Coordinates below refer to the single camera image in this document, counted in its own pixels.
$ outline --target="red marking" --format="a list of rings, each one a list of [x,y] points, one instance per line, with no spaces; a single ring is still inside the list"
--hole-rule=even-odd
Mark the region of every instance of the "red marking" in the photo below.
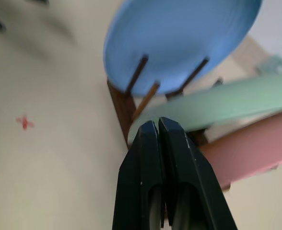
[[[27,121],[27,117],[26,116],[23,116],[21,118],[17,118],[16,122],[21,123],[23,125],[23,129],[24,130],[27,130],[28,126],[29,127],[34,127],[35,126],[33,122]]]

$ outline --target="wooden rack base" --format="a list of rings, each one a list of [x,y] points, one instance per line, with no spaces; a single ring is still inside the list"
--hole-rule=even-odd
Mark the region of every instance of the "wooden rack base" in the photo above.
[[[138,67],[133,74],[131,81],[125,90],[125,92],[120,92],[117,90],[109,81],[107,81],[108,88],[110,91],[110,95],[113,101],[114,108],[116,110],[118,121],[120,123],[122,133],[126,142],[127,147],[128,145],[128,133],[130,126],[132,125],[133,121],[142,113],[143,109],[146,107],[148,102],[152,99],[152,97],[157,93],[160,83],[155,82],[154,85],[151,87],[149,92],[143,98],[142,102],[140,103],[139,107],[136,108],[135,102],[131,95],[131,90],[134,84],[137,82],[139,75],[141,74],[142,70],[144,69],[146,63],[148,62],[149,57],[148,55],[144,55]],[[171,100],[174,97],[182,96],[184,88],[195,78],[195,76],[202,70],[202,68],[208,63],[208,59],[205,58],[199,66],[189,75],[187,80],[182,84],[182,86],[175,92],[166,94],[167,100]],[[208,143],[207,138],[205,137],[206,129],[197,130],[189,132],[191,138],[199,145],[205,145]]]

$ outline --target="red cross mark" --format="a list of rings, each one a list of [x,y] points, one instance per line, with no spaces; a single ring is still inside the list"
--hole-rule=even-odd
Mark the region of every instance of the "red cross mark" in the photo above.
[[[23,125],[23,130],[27,130],[27,127],[34,127],[34,123],[27,120],[26,116],[20,117],[16,119],[16,122],[21,123]]]

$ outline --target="plate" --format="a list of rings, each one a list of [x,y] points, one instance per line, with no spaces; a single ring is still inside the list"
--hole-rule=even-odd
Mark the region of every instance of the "plate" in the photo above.
[[[149,60],[132,89],[145,95],[180,88],[205,59],[197,79],[218,65],[243,40],[261,0],[127,0],[111,23],[104,45],[110,82],[125,91],[140,59]]]

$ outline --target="blue plate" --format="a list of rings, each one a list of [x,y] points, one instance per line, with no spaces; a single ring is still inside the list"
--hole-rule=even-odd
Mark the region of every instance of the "blue plate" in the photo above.
[[[201,77],[242,41],[261,0],[126,0],[110,25],[104,65],[110,82],[125,91],[143,55],[149,56],[132,89],[145,95],[177,90],[203,61]]]

